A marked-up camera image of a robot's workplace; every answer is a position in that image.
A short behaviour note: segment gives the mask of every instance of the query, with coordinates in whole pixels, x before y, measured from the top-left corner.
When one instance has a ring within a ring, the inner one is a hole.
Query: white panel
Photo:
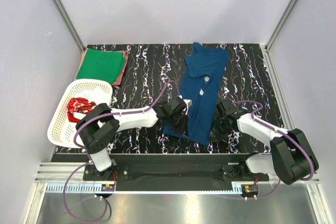
[[[265,44],[289,0],[62,0],[85,44]]]
[[[0,0],[0,223],[23,223],[47,127],[80,57],[51,0]]]
[[[322,188],[336,220],[336,0],[299,0],[271,49],[295,127],[320,164]]]

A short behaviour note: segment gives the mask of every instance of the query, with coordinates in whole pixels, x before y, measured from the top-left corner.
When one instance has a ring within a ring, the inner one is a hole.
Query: white laundry basket
[[[62,147],[79,148],[73,142],[76,133],[76,123],[69,122],[67,105],[71,98],[74,98],[79,92],[92,91],[97,87],[103,91],[99,103],[107,103],[107,105],[110,106],[112,100],[112,86],[108,82],[93,79],[79,79],[72,82],[67,87],[49,125],[47,133],[49,141]],[[81,97],[91,101],[90,93],[92,92],[88,92],[88,95],[81,95]],[[83,145],[80,137],[77,137],[77,142]]]

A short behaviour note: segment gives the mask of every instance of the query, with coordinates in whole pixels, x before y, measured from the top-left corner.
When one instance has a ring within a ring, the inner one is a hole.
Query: marble pattern tabletop
[[[264,109],[259,116],[283,126],[280,111],[258,44],[203,44],[229,51],[218,100],[254,100]],[[129,60],[122,83],[113,87],[112,108],[141,108],[152,103],[169,80],[180,84],[186,69],[184,58],[192,52],[192,44],[89,45],[104,51],[125,50]],[[169,86],[163,98],[170,99],[176,91]],[[252,109],[252,104],[241,106]],[[250,153],[267,152],[268,148],[251,136],[233,132],[227,141],[197,144],[168,136],[158,128],[136,128],[116,134],[108,146],[110,153]],[[57,153],[82,153],[81,149],[57,147]]]

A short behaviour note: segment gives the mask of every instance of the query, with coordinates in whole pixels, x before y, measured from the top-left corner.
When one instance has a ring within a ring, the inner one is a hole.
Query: blue garment
[[[208,143],[228,55],[222,48],[207,48],[194,43],[192,54],[185,58],[187,69],[180,86],[182,98],[191,99],[193,103],[188,111],[188,136],[172,132],[169,125],[165,126],[164,133],[200,144]]]

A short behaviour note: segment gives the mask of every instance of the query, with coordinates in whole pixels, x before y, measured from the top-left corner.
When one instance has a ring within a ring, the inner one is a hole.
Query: green cloth
[[[96,79],[114,83],[121,73],[126,59],[123,52],[106,52],[88,49],[77,79]]]

